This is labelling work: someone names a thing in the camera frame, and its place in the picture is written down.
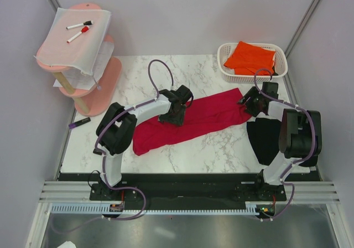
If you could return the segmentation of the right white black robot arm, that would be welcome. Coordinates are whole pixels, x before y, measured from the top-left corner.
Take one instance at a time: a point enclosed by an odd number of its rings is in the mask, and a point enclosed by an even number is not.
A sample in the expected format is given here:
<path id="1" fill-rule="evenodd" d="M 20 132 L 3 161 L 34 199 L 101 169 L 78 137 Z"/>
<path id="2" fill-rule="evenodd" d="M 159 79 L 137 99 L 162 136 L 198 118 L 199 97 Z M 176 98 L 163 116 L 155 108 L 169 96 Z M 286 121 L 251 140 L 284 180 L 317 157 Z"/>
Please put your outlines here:
<path id="1" fill-rule="evenodd" d="M 322 149 L 321 115 L 278 98 L 278 84 L 253 86 L 239 102 L 255 118 L 246 129 L 259 163 L 264 165 L 253 186 L 254 196 L 266 200 L 273 187 L 283 185 L 296 166 L 313 167 Z"/>

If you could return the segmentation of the red t shirt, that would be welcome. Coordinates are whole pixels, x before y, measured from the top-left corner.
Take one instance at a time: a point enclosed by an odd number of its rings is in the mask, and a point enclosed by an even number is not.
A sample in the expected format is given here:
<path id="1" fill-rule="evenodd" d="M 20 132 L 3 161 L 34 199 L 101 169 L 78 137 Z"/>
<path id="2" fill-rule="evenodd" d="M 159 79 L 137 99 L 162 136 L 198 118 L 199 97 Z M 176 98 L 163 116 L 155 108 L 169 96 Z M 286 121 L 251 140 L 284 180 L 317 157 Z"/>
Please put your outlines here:
<path id="1" fill-rule="evenodd" d="M 186 110 L 184 123 L 176 126 L 161 123 L 158 117 L 139 124 L 133 135 L 133 152 L 141 156 L 152 149 L 185 142 L 233 125 L 241 125 L 251 118 L 238 103 L 243 98 L 238 88 L 193 101 Z"/>

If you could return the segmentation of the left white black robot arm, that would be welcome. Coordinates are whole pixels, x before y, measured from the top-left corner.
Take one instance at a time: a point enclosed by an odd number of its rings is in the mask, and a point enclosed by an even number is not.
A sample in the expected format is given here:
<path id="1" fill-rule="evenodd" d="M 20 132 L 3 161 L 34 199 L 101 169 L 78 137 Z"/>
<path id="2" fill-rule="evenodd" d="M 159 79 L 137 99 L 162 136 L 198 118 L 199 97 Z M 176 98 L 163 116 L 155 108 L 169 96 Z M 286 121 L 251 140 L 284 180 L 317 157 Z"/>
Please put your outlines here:
<path id="1" fill-rule="evenodd" d="M 135 129 L 141 123 L 157 117 L 160 123 L 182 126 L 185 112 L 194 96 L 190 89 L 182 85 L 177 90 L 161 90 L 157 97 L 135 105 L 122 106 L 115 102 L 106 111 L 96 129 L 95 149 L 102 154 L 104 182 L 102 194 L 109 200 L 121 195 L 121 165 L 124 152 L 133 140 Z"/>

